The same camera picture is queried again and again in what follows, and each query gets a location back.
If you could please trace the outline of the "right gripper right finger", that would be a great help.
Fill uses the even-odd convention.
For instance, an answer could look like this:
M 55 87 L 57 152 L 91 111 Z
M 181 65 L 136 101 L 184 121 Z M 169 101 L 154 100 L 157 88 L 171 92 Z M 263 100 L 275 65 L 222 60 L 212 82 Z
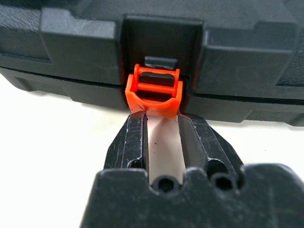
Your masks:
M 218 173 L 240 176 L 240 157 L 204 118 L 179 114 L 178 125 L 186 169 L 203 169 L 209 178 Z

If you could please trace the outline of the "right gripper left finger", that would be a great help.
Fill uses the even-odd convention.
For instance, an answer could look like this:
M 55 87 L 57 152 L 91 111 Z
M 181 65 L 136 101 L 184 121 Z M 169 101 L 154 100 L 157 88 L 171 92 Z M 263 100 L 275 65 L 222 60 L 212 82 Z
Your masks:
M 149 170 L 148 127 L 145 111 L 130 114 L 110 144 L 105 169 Z

